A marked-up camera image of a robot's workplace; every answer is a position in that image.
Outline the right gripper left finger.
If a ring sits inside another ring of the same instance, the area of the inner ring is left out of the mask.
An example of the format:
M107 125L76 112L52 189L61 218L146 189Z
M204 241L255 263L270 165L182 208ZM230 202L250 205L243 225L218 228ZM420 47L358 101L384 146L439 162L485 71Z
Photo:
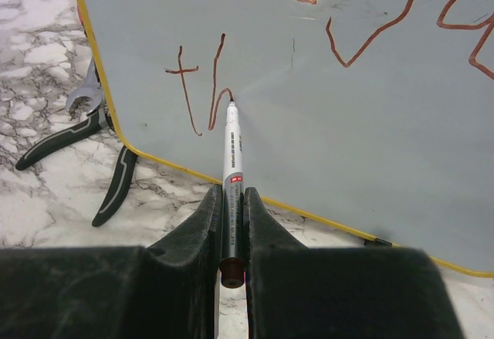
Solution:
M222 189L149 247L4 249L3 338L215 338Z

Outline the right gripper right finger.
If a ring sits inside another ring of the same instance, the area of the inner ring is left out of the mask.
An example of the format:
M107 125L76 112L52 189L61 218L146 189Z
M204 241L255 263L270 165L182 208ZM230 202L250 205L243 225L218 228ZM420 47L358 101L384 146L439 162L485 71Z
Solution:
M422 251L310 248L244 195L252 338L460 338L441 275Z

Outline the white marker pen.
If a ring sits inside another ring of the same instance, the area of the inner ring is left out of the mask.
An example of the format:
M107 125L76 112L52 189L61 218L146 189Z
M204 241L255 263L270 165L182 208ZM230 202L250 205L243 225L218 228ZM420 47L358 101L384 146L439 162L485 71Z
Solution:
M236 289L244 283L243 162L239 110L233 100L226 112L222 179L222 251L219 263L222 285Z

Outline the yellow framed whiteboard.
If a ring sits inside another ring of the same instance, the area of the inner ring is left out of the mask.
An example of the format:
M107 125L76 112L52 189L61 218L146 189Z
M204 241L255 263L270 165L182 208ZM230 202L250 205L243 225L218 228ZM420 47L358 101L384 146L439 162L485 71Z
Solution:
M76 0L119 138L493 275L493 0Z

